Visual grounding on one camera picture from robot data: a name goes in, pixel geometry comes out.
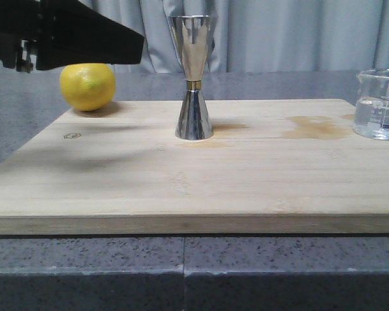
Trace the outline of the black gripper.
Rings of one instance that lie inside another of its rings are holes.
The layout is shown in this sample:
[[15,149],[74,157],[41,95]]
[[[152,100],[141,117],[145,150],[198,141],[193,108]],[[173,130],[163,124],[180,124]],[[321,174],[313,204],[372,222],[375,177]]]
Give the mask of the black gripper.
[[42,71],[76,63],[139,64],[144,46],[144,36],[80,1],[0,1],[2,66],[31,71],[36,40]]

